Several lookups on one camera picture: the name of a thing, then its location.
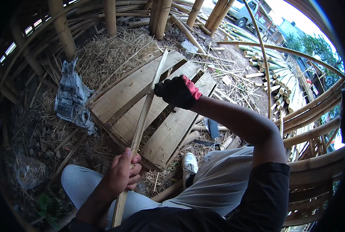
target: person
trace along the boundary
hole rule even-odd
[[[182,161],[185,190],[162,203],[132,191],[140,179],[141,157],[132,157],[130,148],[114,158],[104,176],[68,165],[62,185],[79,209],[71,231],[279,232],[287,213],[290,167],[277,126],[242,106],[203,96],[184,75],[154,90],[169,104],[221,123],[253,147],[211,151],[199,168],[187,153]],[[125,189],[122,223],[111,228],[115,199]]]

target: hand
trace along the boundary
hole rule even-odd
[[[131,149],[126,148],[122,155],[114,157],[112,164],[99,183],[100,188],[112,197],[117,197],[124,190],[133,190],[140,180],[142,166],[139,154],[132,157]]]
[[[202,95],[185,75],[158,82],[154,86],[154,93],[166,103],[183,109],[190,109]]]

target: truck wheel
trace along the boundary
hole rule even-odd
[[[240,18],[240,19],[237,19],[234,24],[237,25],[238,27],[244,27],[246,26],[246,22],[247,20],[245,18]]]

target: newspaper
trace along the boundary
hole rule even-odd
[[[77,58],[68,63],[63,62],[62,79],[59,83],[58,92],[55,96],[54,110],[57,116],[67,121],[73,121],[79,127],[87,128],[87,133],[92,135],[96,128],[91,121],[92,116],[87,107],[83,107],[94,90],[90,90],[82,83],[82,78],[75,72]]]

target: red glove cuff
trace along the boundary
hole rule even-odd
[[[196,100],[199,99],[200,96],[202,96],[202,93],[199,92],[199,89],[194,86],[194,83],[188,79],[185,75],[183,75],[183,80],[185,82],[185,85],[188,87],[189,91],[192,94],[192,97],[194,97]]]

